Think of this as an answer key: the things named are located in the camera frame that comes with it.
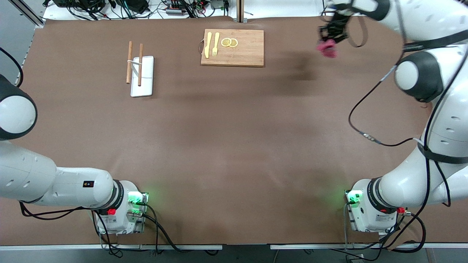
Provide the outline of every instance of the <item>lemon slice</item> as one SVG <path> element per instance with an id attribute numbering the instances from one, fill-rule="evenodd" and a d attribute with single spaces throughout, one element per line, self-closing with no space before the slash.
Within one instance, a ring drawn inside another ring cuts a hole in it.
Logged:
<path id="1" fill-rule="evenodd" d="M 229 45 L 230 47 L 236 47 L 239 42 L 235 38 L 231 38 L 231 44 Z"/>
<path id="2" fill-rule="evenodd" d="M 221 40 L 221 45 L 223 47 L 229 47 L 229 45 L 231 44 L 231 39 L 230 38 L 223 38 L 223 40 Z"/>

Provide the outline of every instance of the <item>gray floor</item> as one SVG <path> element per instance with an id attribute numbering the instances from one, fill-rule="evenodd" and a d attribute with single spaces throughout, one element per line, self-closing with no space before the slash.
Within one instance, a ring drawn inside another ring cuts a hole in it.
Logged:
<path id="1" fill-rule="evenodd" d="M 27 1 L 39 15 L 44 11 L 42 0 Z M 34 35 L 34 25 L 29 22 L 8 1 L 0 0 L 0 46 L 13 55 L 22 64 L 27 55 L 31 40 Z M 0 74 L 14 82 L 18 76 L 18 70 L 14 64 L 4 55 L 0 54 Z M 273 262 L 276 251 L 270 250 L 266 245 L 224 246 L 217 256 L 209 256 L 203 251 L 192 251 L 179 254 L 174 251 L 165 251 L 162 255 L 150 257 L 148 252 L 125 252 L 121 262 Z M 372 258 L 376 251 L 364 251 L 366 257 Z M 431 263 L 466 263 L 468 262 L 468 249 L 429 249 Z M 327 262 L 344 263 L 345 255 L 331 250 L 315 250 L 307 255 L 303 250 L 281 250 L 277 263 L 302 263 L 302 262 Z M 117 259 L 101 250 L 38 250 L 38 251 L 0 251 L 0 263 L 110 263 Z M 378 263 L 428 263 L 425 250 L 414 254 L 399 254 L 383 251 Z"/>

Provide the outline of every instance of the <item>wooden cutting board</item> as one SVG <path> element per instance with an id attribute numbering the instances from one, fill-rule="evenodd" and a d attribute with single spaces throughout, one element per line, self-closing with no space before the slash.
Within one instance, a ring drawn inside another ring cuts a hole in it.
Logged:
<path id="1" fill-rule="evenodd" d="M 212 33 L 209 57 L 205 57 L 208 32 Z M 219 32 L 218 54 L 212 55 L 215 33 Z M 239 42 L 236 47 L 223 47 L 223 38 L 235 38 Z M 204 46 L 202 52 L 202 66 L 245 66 L 263 67 L 263 30 L 245 29 L 205 29 Z"/>

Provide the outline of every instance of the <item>wooden dowel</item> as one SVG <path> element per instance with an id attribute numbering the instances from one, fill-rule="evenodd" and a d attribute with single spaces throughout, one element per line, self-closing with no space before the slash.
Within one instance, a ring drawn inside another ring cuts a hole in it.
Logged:
<path id="1" fill-rule="evenodd" d="M 128 43 L 128 60 L 132 59 L 132 48 L 133 48 L 133 43 L 130 41 Z M 130 81 L 132 79 L 132 63 L 130 61 L 127 62 L 127 84 L 130 84 Z"/>
<path id="2" fill-rule="evenodd" d="M 141 86 L 141 66 L 143 66 L 143 44 L 140 44 L 140 65 L 138 65 L 138 87 Z"/>

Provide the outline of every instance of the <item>pink cloth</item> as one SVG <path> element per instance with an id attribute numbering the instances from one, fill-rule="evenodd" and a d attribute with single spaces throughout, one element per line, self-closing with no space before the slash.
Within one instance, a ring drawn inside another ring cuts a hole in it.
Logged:
<path id="1" fill-rule="evenodd" d="M 317 50 L 322 52 L 322 55 L 327 58 L 336 58 L 338 52 L 335 49 L 335 41 L 333 39 L 329 39 L 326 42 L 320 42 L 317 46 Z"/>

